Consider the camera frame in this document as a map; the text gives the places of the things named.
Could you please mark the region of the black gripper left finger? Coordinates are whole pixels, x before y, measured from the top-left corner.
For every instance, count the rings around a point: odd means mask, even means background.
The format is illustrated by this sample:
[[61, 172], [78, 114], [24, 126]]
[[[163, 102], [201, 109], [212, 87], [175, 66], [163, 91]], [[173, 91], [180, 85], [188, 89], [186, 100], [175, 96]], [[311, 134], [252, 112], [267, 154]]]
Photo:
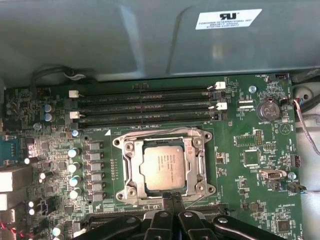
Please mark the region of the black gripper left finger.
[[162, 194], [162, 210], [141, 220], [124, 215], [92, 230], [81, 233], [74, 240], [171, 240], [173, 230], [173, 194]]

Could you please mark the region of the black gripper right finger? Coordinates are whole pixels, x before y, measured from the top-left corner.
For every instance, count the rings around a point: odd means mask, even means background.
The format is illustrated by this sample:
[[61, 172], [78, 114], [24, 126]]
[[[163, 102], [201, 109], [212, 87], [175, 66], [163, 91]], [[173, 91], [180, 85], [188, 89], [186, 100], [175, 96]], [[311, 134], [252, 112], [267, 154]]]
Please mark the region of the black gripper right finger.
[[197, 212], [186, 210], [179, 192], [172, 193], [174, 213], [188, 240], [281, 240], [282, 237], [228, 215], [208, 221]]

